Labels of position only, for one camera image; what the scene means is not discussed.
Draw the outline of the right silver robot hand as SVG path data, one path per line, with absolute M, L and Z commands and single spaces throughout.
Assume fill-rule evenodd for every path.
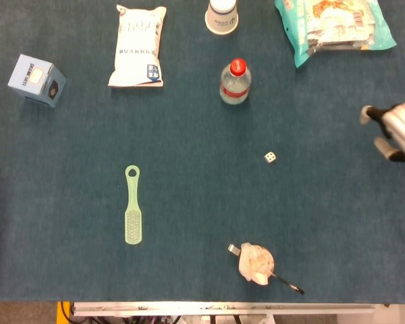
M 387 160 L 405 163 L 405 102 L 389 109 L 365 105 L 359 120 L 362 125 L 377 122 L 384 138 L 376 137 L 375 147 Z

